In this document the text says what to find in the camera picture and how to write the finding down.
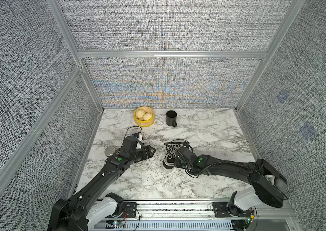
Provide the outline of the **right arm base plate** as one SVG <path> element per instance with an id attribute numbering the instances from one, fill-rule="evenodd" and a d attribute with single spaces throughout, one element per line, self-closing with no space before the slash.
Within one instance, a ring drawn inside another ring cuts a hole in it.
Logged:
<path id="1" fill-rule="evenodd" d="M 216 218 L 252 218 L 255 215 L 251 208 L 243 211 L 237 207 L 228 206 L 228 202 L 213 202 L 212 210 Z"/>

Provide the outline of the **black sneaker white laces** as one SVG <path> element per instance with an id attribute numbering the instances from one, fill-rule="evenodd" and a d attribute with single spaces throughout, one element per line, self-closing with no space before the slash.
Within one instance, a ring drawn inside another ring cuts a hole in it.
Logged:
<path id="1" fill-rule="evenodd" d="M 162 163 L 163 170 L 171 171 L 176 167 L 176 150 L 166 146 L 166 155 Z"/>

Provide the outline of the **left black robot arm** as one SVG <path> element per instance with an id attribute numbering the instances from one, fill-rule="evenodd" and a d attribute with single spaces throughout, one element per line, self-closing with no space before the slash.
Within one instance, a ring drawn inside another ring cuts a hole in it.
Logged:
<path id="1" fill-rule="evenodd" d="M 122 146 L 107 158 L 101 171 L 84 188 L 69 199 L 59 199 L 54 204 L 47 229 L 88 231 L 102 219 L 122 214 L 122 197 L 109 193 L 98 201 L 99 197 L 132 164 L 152 158 L 155 152 L 155 148 L 136 137 L 124 138 Z"/>

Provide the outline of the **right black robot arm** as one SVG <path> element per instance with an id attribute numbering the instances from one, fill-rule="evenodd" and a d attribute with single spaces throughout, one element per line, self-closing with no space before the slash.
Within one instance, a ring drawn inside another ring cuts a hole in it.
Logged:
<path id="1" fill-rule="evenodd" d="M 193 178 L 200 175 L 223 176 L 250 185 L 243 191 L 235 191 L 226 205 L 231 217 L 239 217 L 256 206 L 267 205 L 282 208 L 286 196 L 286 178 L 264 159 L 256 162 L 235 162 L 209 155 L 197 156 L 187 141 L 166 142 L 167 155 L 174 159 L 173 166 L 184 169 Z"/>

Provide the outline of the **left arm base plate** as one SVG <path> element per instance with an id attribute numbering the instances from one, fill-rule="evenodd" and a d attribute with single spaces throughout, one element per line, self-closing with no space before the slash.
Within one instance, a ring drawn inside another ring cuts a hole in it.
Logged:
<path id="1" fill-rule="evenodd" d="M 137 214 L 137 203 L 124 202 L 121 212 L 110 215 L 107 218 L 135 218 Z"/>

